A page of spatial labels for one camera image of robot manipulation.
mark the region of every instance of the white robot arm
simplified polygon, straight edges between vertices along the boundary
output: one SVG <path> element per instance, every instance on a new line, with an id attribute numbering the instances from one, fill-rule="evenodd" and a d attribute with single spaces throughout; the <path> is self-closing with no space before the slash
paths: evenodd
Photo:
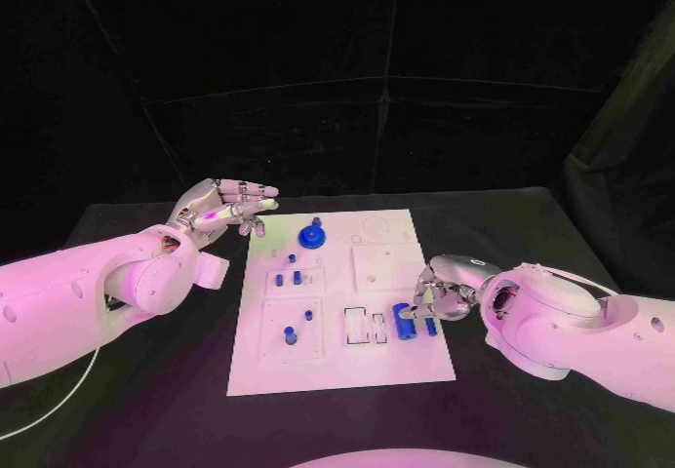
<path id="1" fill-rule="evenodd" d="M 560 380 L 577 371 L 617 395 L 675 411 L 675 302 L 617 294 L 541 265 L 502 272 L 467 256 L 434 257 L 401 317 L 459 320 L 476 303 L 486 343 L 525 372 Z"/>
<path id="2" fill-rule="evenodd" d="M 229 224 L 264 236 L 254 214 L 274 187 L 206 179 L 167 223 L 0 267 L 0 387 L 71 363 L 133 325 L 169 313 L 192 285 L 219 289 L 228 261 L 199 249 Z"/>

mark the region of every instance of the blue cylinder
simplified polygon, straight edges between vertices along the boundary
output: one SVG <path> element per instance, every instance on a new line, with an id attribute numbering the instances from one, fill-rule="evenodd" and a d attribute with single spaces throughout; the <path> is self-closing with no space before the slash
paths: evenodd
<path id="1" fill-rule="evenodd" d="M 296 331 L 293 330 L 293 327 L 287 327 L 284 329 L 284 338 L 286 338 L 286 344 L 296 344 L 299 341 L 299 336 L 296 335 Z"/>
<path id="2" fill-rule="evenodd" d="M 429 317 L 424 319 L 426 323 L 426 330 L 429 331 L 429 336 L 437 336 L 439 332 L 436 331 L 436 324 L 433 323 L 433 319 Z"/>
<path id="3" fill-rule="evenodd" d="M 392 307 L 394 310 L 394 322 L 397 323 L 397 333 L 398 339 L 413 339 L 418 334 L 416 332 L 416 322 L 413 319 L 403 319 L 398 316 L 398 313 L 410 305 L 405 302 L 401 302 Z"/>
<path id="4" fill-rule="evenodd" d="M 320 219 L 317 217 L 312 221 L 312 226 L 300 231 L 299 242 L 306 249 L 317 249 L 326 242 L 326 232 L 320 228 Z"/>

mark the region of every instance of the robotic hand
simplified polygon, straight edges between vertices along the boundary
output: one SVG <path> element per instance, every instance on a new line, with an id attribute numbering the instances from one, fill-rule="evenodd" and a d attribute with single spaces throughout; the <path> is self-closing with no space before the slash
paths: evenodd
<path id="1" fill-rule="evenodd" d="M 423 304 L 427 288 L 434 301 Z M 479 303 L 485 341 L 525 372 L 561 380 L 574 370 L 617 395 L 675 411 L 675 302 L 617 294 L 541 265 L 502 272 L 457 255 L 431 259 L 414 302 L 404 319 L 459 320 Z"/>
<path id="2" fill-rule="evenodd" d="M 219 289 L 228 261 L 199 249 L 229 224 L 264 236 L 255 213 L 279 194 L 237 180 L 204 180 L 166 224 L 0 267 L 0 387 L 56 370 L 133 325 L 169 313 L 193 284 Z"/>

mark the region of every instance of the white board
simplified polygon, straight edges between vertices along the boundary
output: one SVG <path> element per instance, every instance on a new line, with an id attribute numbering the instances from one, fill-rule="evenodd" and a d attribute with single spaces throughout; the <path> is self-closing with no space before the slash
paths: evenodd
<path id="1" fill-rule="evenodd" d="M 310 250 L 299 233 L 316 216 L 326 242 Z M 261 218 L 267 236 L 251 237 L 228 396 L 454 380 L 437 319 L 436 336 L 423 320 L 414 339 L 397 334 L 392 306 L 410 303 L 424 268 L 408 210 Z"/>

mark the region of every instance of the table surface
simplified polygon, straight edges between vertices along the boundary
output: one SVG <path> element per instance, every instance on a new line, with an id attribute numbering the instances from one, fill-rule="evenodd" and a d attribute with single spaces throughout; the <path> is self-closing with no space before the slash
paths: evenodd
<path id="1" fill-rule="evenodd" d="M 139 232 L 173 204 L 90 206 L 69 247 Z M 502 268 L 540 262 L 616 285 L 548 191 L 310 197 L 280 214 L 410 209 L 424 257 L 469 254 Z M 675 414 L 625 400 L 571 372 L 550 382 L 486 346 L 479 312 L 444 322 L 457 381 L 225 396 L 248 240 L 231 229 L 206 251 L 231 260 L 219 291 L 100 352 L 68 404 L 0 442 L 4 466 L 287 467 L 346 451 L 447 449 L 532 467 L 672 466 Z M 90 357 L 0 391 L 0 430 L 32 422 Z"/>

